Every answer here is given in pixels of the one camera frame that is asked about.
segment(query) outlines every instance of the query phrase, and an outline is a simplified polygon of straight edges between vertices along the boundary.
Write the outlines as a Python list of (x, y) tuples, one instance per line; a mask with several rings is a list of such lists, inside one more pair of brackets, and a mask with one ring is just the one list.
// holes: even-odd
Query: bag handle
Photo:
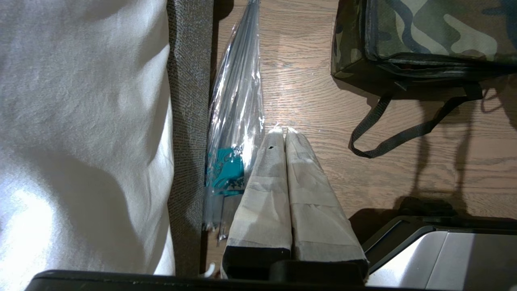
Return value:
[(374, 158), (378, 156), (382, 156), (385, 153), (393, 150), (394, 148), (400, 146), (401, 144), (412, 140), (416, 137), (420, 137), (430, 133), (433, 128), (442, 121), (442, 119), (447, 116), (454, 108), (459, 105), (473, 100), (483, 99), (483, 92), (481, 90), (481, 86), (479, 83), (465, 83), (463, 84), (463, 89), (465, 90), (466, 96), (461, 97), (453, 97), (449, 99), (444, 106), (438, 111), (436, 117), (427, 122), (421, 123), (419, 125), (408, 128), (387, 140), (381, 142), (377, 148), (370, 151), (361, 151), (355, 148), (354, 142), (361, 137), (365, 132), (367, 132), (383, 115), (386, 107), (390, 103), (391, 99), (394, 96), (394, 91), (390, 91), (383, 95), (375, 108), (373, 108), (368, 115), (357, 125), (357, 127), (352, 132), (351, 136), (351, 150), (354, 154), (367, 158)]

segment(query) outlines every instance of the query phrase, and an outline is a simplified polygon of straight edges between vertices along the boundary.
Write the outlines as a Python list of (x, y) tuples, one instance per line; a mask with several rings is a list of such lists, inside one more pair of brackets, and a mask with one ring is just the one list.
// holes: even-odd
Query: plastic bag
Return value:
[(227, 236), (264, 137), (259, 0), (250, 0), (224, 53), (210, 105), (205, 229)]

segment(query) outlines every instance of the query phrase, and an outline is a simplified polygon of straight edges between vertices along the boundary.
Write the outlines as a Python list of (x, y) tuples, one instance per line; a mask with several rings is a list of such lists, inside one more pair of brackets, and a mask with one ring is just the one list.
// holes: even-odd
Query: wooden floor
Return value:
[[(218, 59), (246, 2), (216, 0), (215, 16), (223, 18), (214, 27)], [(484, 84), (494, 89), (483, 102), (463, 104), (426, 138), (375, 159), (358, 157), (349, 137), (376, 97), (330, 76), (337, 6), (338, 0), (262, 0), (264, 107), (266, 128), (278, 122), (307, 136), (359, 239), (408, 196), (443, 199), (473, 216), (517, 219), (517, 77)], [(356, 146), (375, 148), (442, 105), (394, 100)], [(219, 268), (222, 251), (210, 235), (207, 263)]]

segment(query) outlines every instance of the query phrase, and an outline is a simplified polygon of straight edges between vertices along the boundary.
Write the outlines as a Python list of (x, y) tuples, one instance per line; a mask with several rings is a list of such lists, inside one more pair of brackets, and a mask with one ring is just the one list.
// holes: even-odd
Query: white fabric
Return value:
[(165, 0), (0, 0), (0, 288), (172, 274)]

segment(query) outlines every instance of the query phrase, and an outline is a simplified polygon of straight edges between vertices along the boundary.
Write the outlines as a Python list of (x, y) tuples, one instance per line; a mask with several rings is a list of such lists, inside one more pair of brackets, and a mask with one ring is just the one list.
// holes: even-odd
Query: camouflage bag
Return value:
[(345, 82), (386, 81), (401, 90), (416, 85), (462, 86), (436, 118), (361, 151), (354, 142), (384, 113), (389, 90), (356, 127), (352, 151), (373, 158), (425, 135), (455, 107), (482, 99), (479, 81), (517, 72), (517, 2), (514, 0), (341, 0), (331, 72)]

